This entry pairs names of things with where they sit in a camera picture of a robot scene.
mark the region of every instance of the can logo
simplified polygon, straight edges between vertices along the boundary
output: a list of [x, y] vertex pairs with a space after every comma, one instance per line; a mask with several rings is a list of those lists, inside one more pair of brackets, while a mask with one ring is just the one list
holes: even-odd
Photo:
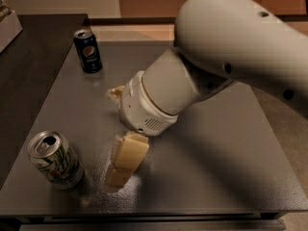
[[83, 50], [84, 56], [86, 58], [93, 58], [96, 55], [96, 49], [93, 46], [87, 46], [84, 50]]

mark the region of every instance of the silver can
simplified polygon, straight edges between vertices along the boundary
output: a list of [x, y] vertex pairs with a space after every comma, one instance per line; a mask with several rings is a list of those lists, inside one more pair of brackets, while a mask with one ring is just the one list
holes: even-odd
[[68, 140], [58, 132], [44, 131], [28, 145], [30, 161], [56, 189], [74, 187], [84, 175], [84, 166]]

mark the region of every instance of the white box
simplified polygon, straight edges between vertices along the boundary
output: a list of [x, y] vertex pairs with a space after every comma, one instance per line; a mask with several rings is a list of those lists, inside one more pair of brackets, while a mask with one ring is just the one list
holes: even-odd
[[15, 11], [12, 11], [0, 22], [0, 53], [22, 31], [21, 24]]

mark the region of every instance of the gray table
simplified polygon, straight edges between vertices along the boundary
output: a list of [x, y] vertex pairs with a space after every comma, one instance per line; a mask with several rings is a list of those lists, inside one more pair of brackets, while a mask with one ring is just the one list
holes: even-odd
[[[169, 42], [100, 43], [104, 68], [86, 74], [74, 47], [49, 92], [0, 192], [0, 216], [174, 216], [307, 211], [296, 180], [250, 87], [237, 84], [189, 107], [150, 140], [146, 158], [119, 192], [105, 174], [113, 139], [126, 130], [104, 95], [146, 69]], [[82, 182], [59, 191], [27, 157], [31, 137], [57, 130], [86, 168]]]

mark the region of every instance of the floor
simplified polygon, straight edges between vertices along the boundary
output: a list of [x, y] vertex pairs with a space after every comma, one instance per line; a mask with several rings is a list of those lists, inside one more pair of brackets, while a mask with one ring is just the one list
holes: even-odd
[[[307, 22], [293, 22], [290, 26], [308, 35]], [[173, 40], [173, 25], [126, 25], [93, 26], [98, 40]], [[281, 143], [302, 188], [308, 195], [308, 121], [281, 105], [275, 98], [255, 90], [255, 94], [265, 110], [269, 123]], [[304, 231], [308, 227], [308, 213], [287, 214], [282, 217], [288, 231]]]

